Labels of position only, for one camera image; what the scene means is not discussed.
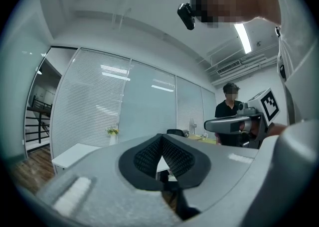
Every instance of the person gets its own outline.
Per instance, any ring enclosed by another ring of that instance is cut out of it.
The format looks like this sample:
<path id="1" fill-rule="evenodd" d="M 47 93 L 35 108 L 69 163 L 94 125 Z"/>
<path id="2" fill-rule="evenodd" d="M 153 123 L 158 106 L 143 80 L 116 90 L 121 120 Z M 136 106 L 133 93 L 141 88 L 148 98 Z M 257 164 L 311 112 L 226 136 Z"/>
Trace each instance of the person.
<path id="1" fill-rule="evenodd" d="M 227 117 L 237 114 L 240 101 L 237 101 L 239 87 L 234 83 L 227 83 L 223 87 L 223 92 L 226 99 L 217 105 L 215 117 Z M 229 135 L 215 133 L 217 144 L 237 146 L 239 142 L 239 135 Z"/>
<path id="2" fill-rule="evenodd" d="M 288 124 L 318 118 L 319 107 L 314 101 L 318 98 L 318 28 L 303 0 L 190 0 L 190 3 L 196 17 L 208 27 L 246 23 L 256 18 L 273 23 L 279 38 L 277 69 L 287 100 Z M 302 86 L 302 81 L 307 81 L 307 86 Z M 285 128 L 272 123 L 267 136 L 281 134 Z M 252 124 L 251 132 L 257 135 L 258 123 Z"/>

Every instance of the potted plant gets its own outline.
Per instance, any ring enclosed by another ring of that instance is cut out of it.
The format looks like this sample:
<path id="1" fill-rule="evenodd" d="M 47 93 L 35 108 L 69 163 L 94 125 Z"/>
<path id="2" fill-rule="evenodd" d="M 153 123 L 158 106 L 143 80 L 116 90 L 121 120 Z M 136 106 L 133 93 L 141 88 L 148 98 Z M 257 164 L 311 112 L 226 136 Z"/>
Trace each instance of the potted plant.
<path id="1" fill-rule="evenodd" d="M 108 135 L 110 136 L 110 145 L 116 144 L 116 135 L 119 134 L 119 130 L 115 127 L 106 128 Z"/>

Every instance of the black chair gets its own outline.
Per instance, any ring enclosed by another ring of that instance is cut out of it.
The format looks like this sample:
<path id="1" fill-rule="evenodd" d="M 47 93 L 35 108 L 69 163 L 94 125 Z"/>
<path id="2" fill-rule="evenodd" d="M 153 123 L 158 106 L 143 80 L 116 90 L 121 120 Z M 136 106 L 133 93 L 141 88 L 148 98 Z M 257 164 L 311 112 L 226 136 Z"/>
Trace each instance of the black chair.
<path id="1" fill-rule="evenodd" d="M 185 137 L 184 132 L 181 129 L 168 129 L 166 133 Z"/>

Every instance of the black t-shirt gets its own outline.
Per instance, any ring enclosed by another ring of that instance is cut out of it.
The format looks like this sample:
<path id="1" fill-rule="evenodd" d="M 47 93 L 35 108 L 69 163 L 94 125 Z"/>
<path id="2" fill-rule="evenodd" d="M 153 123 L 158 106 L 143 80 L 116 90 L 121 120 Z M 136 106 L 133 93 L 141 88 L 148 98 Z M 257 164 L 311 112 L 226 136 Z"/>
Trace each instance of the black t-shirt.
<path id="1" fill-rule="evenodd" d="M 231 109 L 225 101 L 216 107 L 215 117 L 227 117 L 237 114 L 240 101 L 235 101 L 233 109 Z M 220 134 L 220 141 L 223 145 L 236 146 L 239 142 L 239 135 Z"/>

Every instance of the air vent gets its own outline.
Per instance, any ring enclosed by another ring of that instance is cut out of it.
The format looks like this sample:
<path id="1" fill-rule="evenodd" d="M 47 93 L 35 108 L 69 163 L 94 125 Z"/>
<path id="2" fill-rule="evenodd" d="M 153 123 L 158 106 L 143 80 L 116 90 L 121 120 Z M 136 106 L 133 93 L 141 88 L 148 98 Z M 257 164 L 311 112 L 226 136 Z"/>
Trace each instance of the air vent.
<path id="1" fill-rule="evenodd" d="M 219 75 L 224 74 L 224 73 L 226 73 L 226 72 L 228 72 L 228 71 L 230 71 L 230 70 L 233 70 L 233 69 L 239 67 L 240 65 L 241 65 L 241 63 L 240 63 L 239 60 L 238 60 L 238 61 L 235 61 L 235 62 L 232 62 L 232 63 L 227 64 L 226 66 L 224 66 L 224 67 L 218 69 L 218 70 L 217 70 L 217 73 L 218 73 Z"/>

